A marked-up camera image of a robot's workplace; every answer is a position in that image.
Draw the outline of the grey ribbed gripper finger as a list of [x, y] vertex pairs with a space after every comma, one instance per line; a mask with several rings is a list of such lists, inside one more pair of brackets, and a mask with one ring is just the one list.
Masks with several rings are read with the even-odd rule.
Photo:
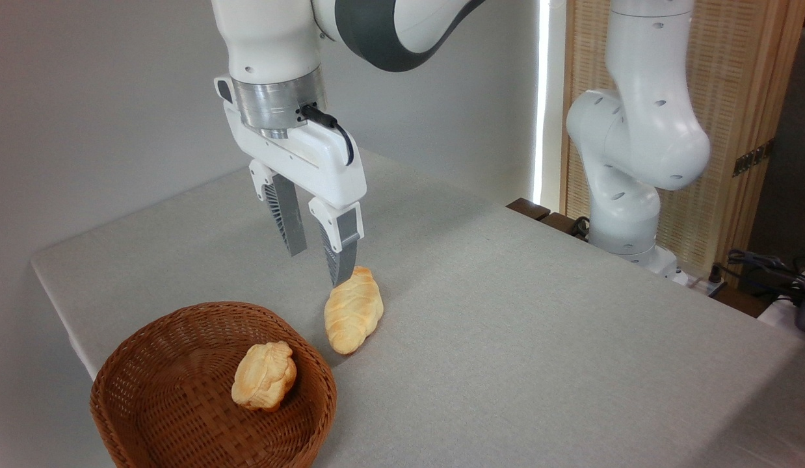
[[287, 251], [295, 257], [307, 248], [295, 184], [259, 160], [249, 163], [249, 172], [257, 197], [268, 205]]
[[308, 207], [320, 226], [332, 287], [338, 287], [351, 278], [358, 241], [364, 237], [360, 202], [337, 209], [321, 198], [312, 198]]

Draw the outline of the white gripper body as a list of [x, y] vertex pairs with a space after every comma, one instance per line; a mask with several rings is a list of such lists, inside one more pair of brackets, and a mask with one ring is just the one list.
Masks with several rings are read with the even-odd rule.
[[337, 209], [367, 192], [359, 151], [325, 113], [319, 76], [274, 84], [213, 80], [234, 140], [249, 157]]

